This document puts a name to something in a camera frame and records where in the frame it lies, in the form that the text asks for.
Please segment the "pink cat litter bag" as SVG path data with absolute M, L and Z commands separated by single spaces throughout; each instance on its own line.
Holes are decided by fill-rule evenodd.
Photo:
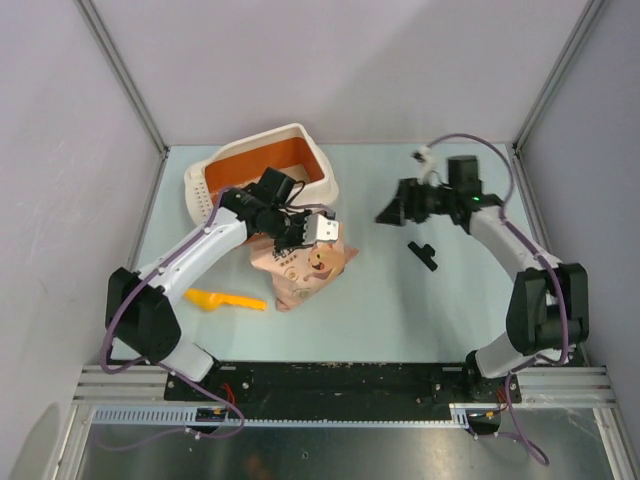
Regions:
M 345 227 L 340 223 L 335 243 L 318 242 L 310 248 L 277 252 L 273 240 L 256 241 L 251 246 L 250 262 L 271 275 L 276 309 L 287 312 L 332 283 L 358 253 L 345 243 Z

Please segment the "black bag sealing clip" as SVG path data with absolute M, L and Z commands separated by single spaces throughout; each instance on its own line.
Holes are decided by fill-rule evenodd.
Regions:
M 431 272 L 438 269 L 438 264 L 434 260 L 436 252 L 430 244 L 418 245 L 411 241 L 407 247 Z

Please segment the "white orange litter box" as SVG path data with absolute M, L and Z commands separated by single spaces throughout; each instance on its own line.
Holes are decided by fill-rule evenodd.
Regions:
M 208 218 L 218 192 L 224 187 L 244 187 L 256 182 L 264 170 L 301 164 L 311 182 L 293 204 L 334 204 L 339 187 L 326 154 L 299 123 L 291 123 L 228 143 L 212 156 L 196 162 L 184 174 L 185 202 L 196 224 Z

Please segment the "yellow plastic litter scoop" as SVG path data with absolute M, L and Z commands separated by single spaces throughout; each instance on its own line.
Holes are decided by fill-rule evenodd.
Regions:
M 213 312 L 220 307 L 238 307 L 255 311 L 265 311 L 267 309 L 267 303 L 260 299 L 194 288 L 188 289 L 183 297 L 205 312 Z

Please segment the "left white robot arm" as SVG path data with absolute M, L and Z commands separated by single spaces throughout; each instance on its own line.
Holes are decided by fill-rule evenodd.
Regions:
M 221 387 L 221 376 L 212 369 L 215 360 L 184 335 L 175 305 L 209 268 L 255 235 L 285 248 L 301 246 L 311 213 L 287 210 L 298 184 L 268 167 L 256 182 L 222 189 L 206 219 L 155 262 L 137 271 L 114 271 L 108 281 L 101 362 L 108 361 L 114 340 L 120 340 L 139 361 L 186 377 L 187 389 L 197 398 L 214 397 Z

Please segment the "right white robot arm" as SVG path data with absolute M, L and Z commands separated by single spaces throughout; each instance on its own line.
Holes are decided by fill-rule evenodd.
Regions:
M 470 352 L 461 388 L 473 401 L 509 386 L 508 375 L 533 366 L 560 367 L 571 348 L 589 335 L 588 274 L 579 263 L 564 263 L 526 236 L 506 214 L 505 202 L 483 190 L 473 155 L 447 160 L 447 180 L 432 185 L 426 175 L 399 181 L 378 224 L 403 226 L 447 216 L 482 244 L 512 281 L 505 330 Z

